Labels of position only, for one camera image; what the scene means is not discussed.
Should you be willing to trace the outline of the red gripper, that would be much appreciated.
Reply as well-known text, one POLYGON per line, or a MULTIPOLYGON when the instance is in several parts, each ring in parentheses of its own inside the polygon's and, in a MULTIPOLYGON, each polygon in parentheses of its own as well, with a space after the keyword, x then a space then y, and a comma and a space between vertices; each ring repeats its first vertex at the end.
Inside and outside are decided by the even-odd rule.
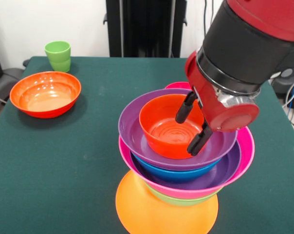
POLYGON ((191 91, 186 95, 175 116, 175 120, 178 124, 184 123, 197 98, 206 120, 203 122, 202 131, 194 136, 187 147, 187 152, 192 156, 196 156, 205 146, 213 131, 229 132, 238 130, 257 118, 259 107, 251 98, 227 94, 212 85, 203 76, 197 65, 196 51, 186 61, 185 74, 194 92, 191 91))

